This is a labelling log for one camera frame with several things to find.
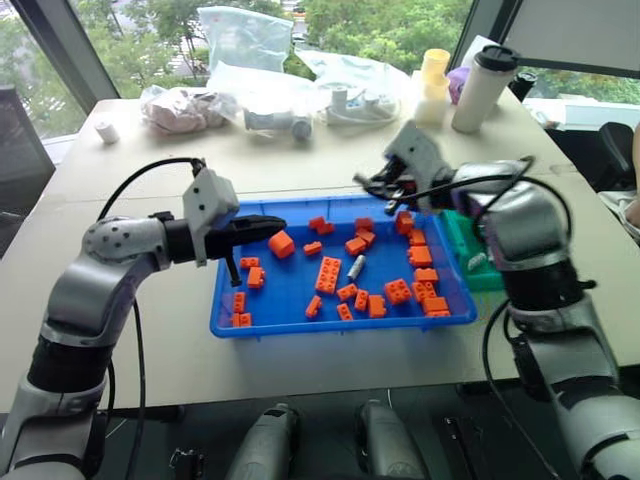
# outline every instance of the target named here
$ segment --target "lego brick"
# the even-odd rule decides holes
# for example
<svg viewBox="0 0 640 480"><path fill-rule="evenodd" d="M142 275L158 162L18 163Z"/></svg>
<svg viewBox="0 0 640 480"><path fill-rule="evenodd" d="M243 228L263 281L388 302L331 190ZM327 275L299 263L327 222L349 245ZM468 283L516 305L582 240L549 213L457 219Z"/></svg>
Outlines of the lego brick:
<svg viewBox="0 0 640 480"><path fill-rule="evenodd" d="M425 298L422 301L422 310L425 315L431 315L434 312L442 312L449 310L449 304L444 297Z"/></svg>
<svg viewBox="0 0 640 480"><path fill-rule="evenodd" d="M240 259L240 268L249 269L251 267L259 267L260 259L258 257L242 257Z"/></svg>
<svg viewBox="0 0 640 480"><path fill-rule="evenodd" d="M344 248L347 250L349 255L355 256L362 253L365 248L367 248L367 242L365 242L360 237L352 238L351 240L345 242Z"/></svg>
<svg viewBox="0 0 640 480"><path fill-rule="evenodd" d="M364 312L367 309L367 300L369 299L369 292L366 290L358 290L356 293L356 302L353 308L360 312Z"/></svg>
<svg viewBox="0 0 640 480"><path fill-rule="evenodd" d="M264 285L265 276L266 274L262 267L251 267L249 269L247 286L249 288L261 288Z"/></svg>
<svg viewBox="0 0 640 480"><path fill-rule="evenodd" d="M355 224L356 230L363 229L369 230L370 232L373 231L373 219L369 217L356 218Z"/></svg>
<svg viewBox="0 0 640 480"><path fill-rule="evenodd" d="M325 223L316 229L318 235L329 235L336 230L336 227L333 223Z"/></svg>
<svg viewBox="0 0 640 480"><path fill-rule="evenodd" d="M318 314L318 309L322 306L322 299L314 295L311 301L309 302L309 306L305 310L305 315L309 318L313 318Z"/></svg>
<svg viewBox="0 0 640 480"><path fill-rule="evenodd" d="M237 292L233 294L233 312L244 313L245 302L247 294L244 292Z"/></svg>
<svg viewBox="0 0 640 480"><path fill-rule="evenodd" d="M384 293L391 305L398 305L411 299L411 291L404 279L400 278L384 284Z"/></svg>
<svg viewBox="0 0 640 480"><path fill-rule="evenodd" d="M338 315L340 315L340 320L349 321L353 320L353 315L351 315L351 310L346 303L341 303L337 307Z"/></svg>
<svg viewBox="0 0 640 480"><path fill-rule="evenodd" d="M429 247L423 245L420 247L409 247L407 250L409 263L414 267L428 267L432 263L431 252Z"/></svg>
<svg viewBox="0 0 640 480"><path fill-rule="evenodd" d="M324 217L315 217L309 220L309 228L312 230L318 230L325 224Z"/></svg>
<svg viewBox="0 0 640 480"><path fill-rule="evenodd" d="M369 295L369 316L371 318L382 318L387 314L384 307L384 297L382 295Z"/></svg>
<svg viewBox="0 0 640 480"><path fill-rule="evenodd" d="M338 294L338 298L340 299L340 301L344 302L346 299L356 296L356 293L358 293L358 287L356 287L353 283L350 283L346 287L338 289L336 293Z"/></svg>
<svg viewBox="0 0 640 480"><path fill-rule="evenodd" d="M231 325L235 328L239 327L250 327L251 323L251 314L250 313L234 313L231 317Z"/></svg>
<svg viewBox="0 0 640 480"><path fill-rule="evenodd" d="M316 290L323 293L333 294L338 283L338 273L342 260L338 258L323 257L316 279Z"/></svg>
<svg viewBox="0 0 640 480"><path fill-rule="evenodd" d="M427 287L425 287L421 282L413 282L411 284L411 289L413 290L413 295L416 297L416 300L419 303L422 303L422 301L429 296L427 293Z"/></svg>
<svg viewBox="0 0 640 480"><path fill-rule="evenodd" d="M436 287L433 286L431 282L420 282L424 285L425 290L427 291L428 298L435 298L438 296L436 293Z"/></svg>
<svg viewBox="0 0 640 480"><path fill-rule="evenodd" d="M320 253L322 251L322 243L320 242L307 243L304 247L302 247L302 250L304 250L304 254L306 256L315 255L316 253Z"/></svg>
<svg viewBox="0 0 640 480"><path fill-rule="evenodd" d="M412 247L427 244L427 237L424 232L418 228L412 228L407 235L409 237L409 245Z"/></svg>
<svg viewBox="0 0 640 480"><path fill-rule="evenodd" d="M369 230L365 230L364 228L359 228L356 230L356 237L361 238L367 244L367 247L370 247L373 241L376 239L376 234L370 232Z"/></svg>
<svg viewBox="0 0 640 480"><path fill-rule="evenodd" d="M437 282L438 272L435 268L416 268L413 278L416 282Z"/></svg>
<svg viewBox="0 0 640 480"><path fill-rule="evenodd" d="M407 235L413 228L413 217L410 212L398 212L396 216L396 231L400 235Z"/></svg>
<svg viewBox="0 0 640 480"><path fill-rule="evenodd" d="M287 258L296 249L293 239L287 235L287 232L281 230L269 239L269 249L279 259Z"/></svg>

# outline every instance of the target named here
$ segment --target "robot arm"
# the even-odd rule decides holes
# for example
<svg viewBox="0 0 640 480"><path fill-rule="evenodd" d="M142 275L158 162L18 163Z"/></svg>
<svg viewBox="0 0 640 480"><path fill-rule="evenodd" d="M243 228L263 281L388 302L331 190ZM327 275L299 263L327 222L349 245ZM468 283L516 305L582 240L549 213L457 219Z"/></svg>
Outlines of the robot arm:
<svg viewBox="0 0 640 480"><path fill-rule="evenodd" d="M453 171L411 122L386 157L380 174L356 181L370 193L392 198L388 212L406 202L424 212L451 208L475 217L524 168L523 162L500 161ZM501 180L440 188L431 197L407 196L502 175ZM578 280L567 233L549 196L538 186L518 182L484 213L484 237L504 280L509 313L522 332L512 347L525 389L553 404L582 476L640 478L640 401L619 389L613 353L585 284Z"/></svg>
<svg viewBox="0 0 640 480"><path fill-rule="evenodd" d="M286 224L276 217L232 217L231 183L201 170L183 196L185 220L170 213L112 217L91 226L80 255L56 282L29 372L2 432L0 476L84 478L97 468L104 419L96 415L105 371L136 290L172 263L225 258L240 279L235 245L266 239Z"/></svg>

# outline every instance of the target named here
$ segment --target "clear plastic bag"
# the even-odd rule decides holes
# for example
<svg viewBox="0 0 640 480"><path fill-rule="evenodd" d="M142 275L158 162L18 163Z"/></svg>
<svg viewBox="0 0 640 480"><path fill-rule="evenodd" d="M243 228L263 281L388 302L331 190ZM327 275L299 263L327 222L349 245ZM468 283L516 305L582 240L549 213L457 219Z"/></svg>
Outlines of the clear plastic bag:
<svg viewBox="0 0 640 480"><path fill-rule="evenodd" d="M303 50L296 55L316 74L315 103L328 125L380 125L395 120L409 77L389 64L352 55Z"/></svg>
<svg viewBox="0 0 640 480"><path fill-rule="evenodd" d="M262 136L308 140L313 83L282 73L293 23L231 7L199 8L198 13L211 52L207 89L226 92L239 105L226 118Z"/></svg>
<svg viewBox="0 0 640 480"><path fill-rule="evenodd" d="M152 85L140 95L143 121L155 132L169 135L222 126L237 112L235 98L206 88L176 87L169 90Z"/></svg>

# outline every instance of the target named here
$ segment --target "black cable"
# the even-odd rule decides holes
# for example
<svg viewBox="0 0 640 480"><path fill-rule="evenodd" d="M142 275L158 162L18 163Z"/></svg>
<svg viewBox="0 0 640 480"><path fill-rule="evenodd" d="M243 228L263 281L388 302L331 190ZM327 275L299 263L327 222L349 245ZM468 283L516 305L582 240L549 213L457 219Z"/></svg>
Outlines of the black cable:
<svg viewBox="0 0 640 480"><path fill-rule="evenodd" d="M152 162L139 170L132 173L122 184L111 194L111 196L107 199L104 207L100 211L98 215L98 220L100 221L104 219L111 207L116 202L118 197L122 194L122 192L127 188L134 180L141 177L146 172L153 170L154 168L161 167L163 165L173 165L178 163L189 163L193 168L194 177L197 173L206 167L204 160L199 158L189 158L189 157L177 157L177 158L169 158L166 160L158 160L157 162ZM135 467L138 461L138 454L140 452L140 443L142 441L142 433L144 431L144 412L146 409L146 376L144 369L144 349L142 343L142 321L140 319L140 308L138 307L138 302L134 298L133 300L133 313L135 316L136 323L136 337L138 342L138 369L140 371L140 404L138 406L138 421L136 424L136 431L133 440L133 446L131 447L131 453L129 455L129 463L127 465L127 479L133 478L133 473L135 471ZM116 395L116 376L115 376L115 368L113 366L113 362L109 362L107 367L107 375L109 377L109 401L107 405L107 425L109 420L113 416L113 407L115 404L115 395Z"/></svg>
<svg viewBox="0 0 640 480"><path fill-rule="evenodd" d="M113 367L113 360L109 360L107 366L107 376L109 377L109 402L107 403L107 427L113 417L113 407L116 403L116 370Z"/></svg>
<svg viewBox="0 0 640 480"><path fill-rule="evenodd" d="M470 178L468 180L461 180L459 182L440 185L438 187L433 187L433 188L430 188L428 190L424 190L422 192L412 193L411 195L403 195L403 196L397 197L397 198L393 198L391 196L381 194L381 193L379 193L379 192L377 192L377 191L375 191L375 190L373 190L371 188L363 187L363 189L369 195L371 195L373 197L376 197L376 198L379 198L381 200L387 200L387 201L394 200L394 201L399 202L399 203L407 203L409 200L415 200L415 199L422 198L422 197L428 197L430 195L437 195L439 193L446 193L446 192L449 192L449 191L451 191L451 190L453 190L455 188L465 187L465 186L468 186L468 185L474 185L476 183L489 182L489 181L493 181L493 180L513 180L513 177L514 177L513 175L487 175L485 177ZM573 237L573 217L571 215L571 209L569 208L569 205L567 204L567 202L564 199L564 197L560 194L560 192L558 192L555 188L553 188L548 183L545 183L545 182L543 182L541 180L538 180L537 178L522 177L518 181L537 185L537 186L545 189L549 193L551 193L558 200L558 202L560 202L560 204L562 205L562 209L564 210L564 214L565 214L566 222L567 222L567 239L571 240L571 238Z"/></svg>
<svg viewBox="0 0 640 480"><path fill-rule="evenodd" d="M509 315L509 310L505 310L502 316L502 334L504 339L513 345L514 338L509 334L509 320L511 320L511 315Z"/></svg>
<svg viewBox="0 0 640 480"><path fill-rule="evenodd" d="M498 306L498 308L494 310L494 312L491 314L491 317L489 318L489 322L487 323L487 326L484 329L484 334L482 336L482 365L484 367L484 373L487 377L487 382L489 382L489 387L491 388L491 391L493 392L493 394L496 396L496 398L502 405L502 408L504 408L505 412L507 413L507 416L509 417L513 425L516 426L520 434L529 444L529 447L531 448L533 453L535 453L535 455L538 457L538 460L540 460L540 463L542 463L542 465L544 466L549 476L555 480L561 480L561 477L560 475L558 475L558 472L556 472L553 466L547 461L546 458L544 458L544 455L538 449L533 439L529 436L524 426L522 426L520 421L518 421L518 419L516 418L515 413L513 412L513 410L511 410L511 407L509 406L509 404L506 402L506 400L498 390L496 382L493 379L493 375L491 374L491 366L489 365L489 337L491 336L491 329L495 325L496 321L498 320L498 317L500 317L500 314L503 312L503 310L507 308L508 304L509 304L509 300L505 300L500 304L500 306Z"/></svg>
<svg viewBox="0 0 640 480"><path fill-rule="evenodd" d="M122 194L124 189L127 188L129 185L131 185L131 183L133 183L135 179L144 175L149 170L153 170L156 167L161 167L162 165L172 165L175 163L190 163L194 169L194 174L197 173L199 169L204 168L206 166L202 159L189 158L189 157L168 158L166 160L158 160L157 162L153 162L153 163L150 163L149 165L145 165L140 170L137 170L132 175L130 175L129 178L127 178L124 182L122 182L122 184L116 189L116 191L111 194L111 196L107 200L107 203L105 203L104 207L102 207L102 211L100 212L100 215L98 215L98 220L102 220L104 217L107 216L107 213L109 213L109 210L111 209L115 201L118 199L118 197Z"/></svg>
<svg viewBox="0 0 640 480"><path fill-rule="evenodd" d="M489 203L483 206L478 212L478 214L475 217L473 217L473 223L471 224L471 231L473 232L473 236L476 237L476 240L478 240L478 242L480 242L481 244L485 243L485 241L484 241L484 237L480 234L480 220L482 220L482 217L486 215L489 209L493 207L498 200L500 200L509 190L511 190L515 186L516 183L518 183L518 181L522 177L524 177L525 173L527 173L531 169L536 159L534 156L530 155L530 156L521 158L520 160L523 162L527 162L525 167L519 173L514 175L513 179L507 184L507 186L505 186L502 190L500 190L500 192L498 192L496 196L493 197Z"/></svg>
<svg viewBox="0 0 640 480"><path fill-rule="evenodd" d="M144 431L144 412L147 401L147 377L144 369L144 345L142 343L142 322L140 321L140 309L138 301L133 300L133 315L136 319L136 341L138 342L138 370L140 374L140 407L138 408L138 420L136 422L136 433L133 438L133 447L129 454L129 463L127 464L127 474L125 479L133 478L138 463L138 454L140 453L140 444L142 442L142 433Z"/></svg>

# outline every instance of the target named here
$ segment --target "white tube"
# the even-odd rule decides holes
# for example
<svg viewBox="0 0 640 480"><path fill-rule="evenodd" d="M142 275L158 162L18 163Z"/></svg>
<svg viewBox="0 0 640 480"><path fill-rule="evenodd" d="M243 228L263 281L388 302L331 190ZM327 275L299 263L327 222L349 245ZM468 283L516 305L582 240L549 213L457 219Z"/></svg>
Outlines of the white tube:
<svg viewBox="0 0 640 480"><path fill-rule="evenodd" d="M102 138L102 141L107 145L116 143L120 140L120 135L118 135L118 131L116 127L113 126L111 122L106 120L101 120L94 125L96 132Z"/></svg>

